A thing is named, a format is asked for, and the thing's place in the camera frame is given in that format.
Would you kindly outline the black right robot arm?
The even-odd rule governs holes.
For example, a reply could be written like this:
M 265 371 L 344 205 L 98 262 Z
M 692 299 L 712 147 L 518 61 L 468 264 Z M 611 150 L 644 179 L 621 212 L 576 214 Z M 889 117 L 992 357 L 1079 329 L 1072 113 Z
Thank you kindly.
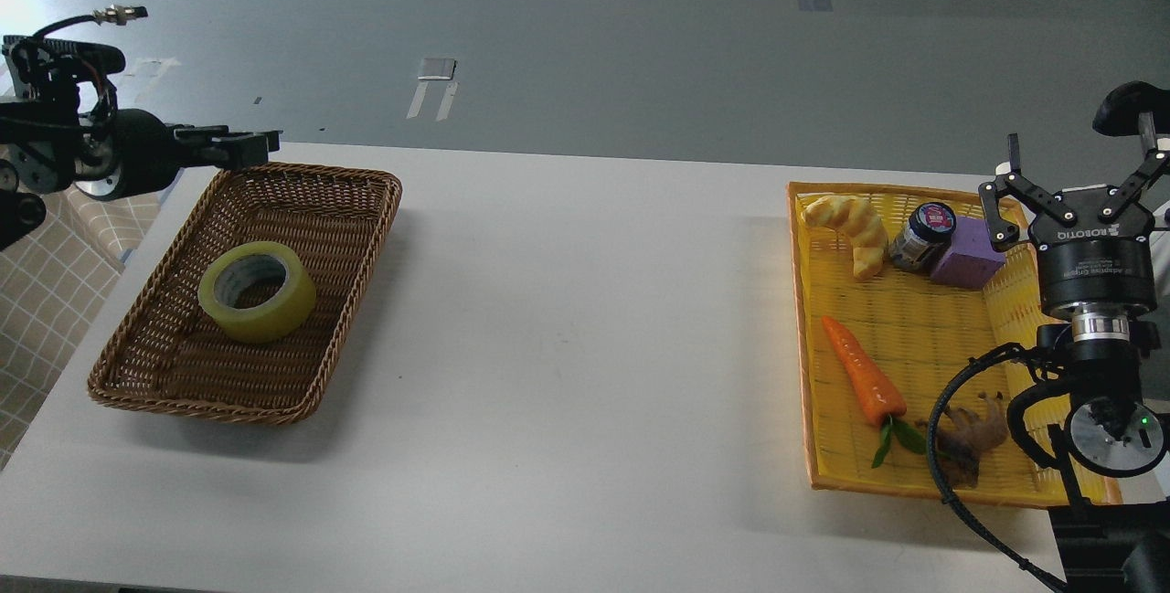
M 1035 464 L 1054 468 L 1067 489 L 1071 464 L 1112 478 L 1149 473 L 1166 456 L 1165 418 L 1143 402 L 1138 368 L 1159 347 L 1154 216 L 1140 196 L 1166 168 L 1157 127 L 1166 109 L 1107 110 L 1097 132 L 1137 135 L 1143 164 L 1123 184 L 1049 194 L 1019 168 L 1018 138 L 1009 161 L 979 189 L 994 251 L 1035 247 L 1041 311 L 1057 319 L 1037 327 L 1035 353 L 1057 365 L 1053 379 L 1012 400 L 1011 436 Z

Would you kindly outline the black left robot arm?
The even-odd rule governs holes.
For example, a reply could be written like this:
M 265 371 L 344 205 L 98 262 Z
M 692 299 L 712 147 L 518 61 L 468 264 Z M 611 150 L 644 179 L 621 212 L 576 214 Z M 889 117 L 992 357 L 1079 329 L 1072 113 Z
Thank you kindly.
M 146 7 L 110 5 L 61 19 L 30 35 L 4 36 L 4 62 L 14 94 L 1 106 L 4 157 L 1 246 L 37 230 L 44 196 L 80 189 L 99 202 L 167 188 L 184 168 L 242 171 L 269 161 L 276 131 L 240 132 L 226 125 L 163 122 L 150 111 L 121 106 L 113 74 L 126 65 L 112 44 L 58 39 L 80 25 L 125 26 Z

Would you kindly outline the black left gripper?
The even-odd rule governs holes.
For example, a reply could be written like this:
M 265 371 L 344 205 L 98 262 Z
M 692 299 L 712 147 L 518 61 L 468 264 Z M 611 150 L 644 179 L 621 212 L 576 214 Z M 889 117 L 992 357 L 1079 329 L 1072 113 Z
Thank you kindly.
M 191 147 L 183 157 L 184 168 L 239 171 L 267 164 L 280 147 L 280 130 L 248 132 L 227 125 L 176 125 L 172 131 L 149 111 L 121 110 L 112 133 L 99 146 L 101 154 L 112 156 L 112 164 L 99 177 L 77 178 L 73 185 L 101 202 L 161 192 L 181 168 L 176 140 Z

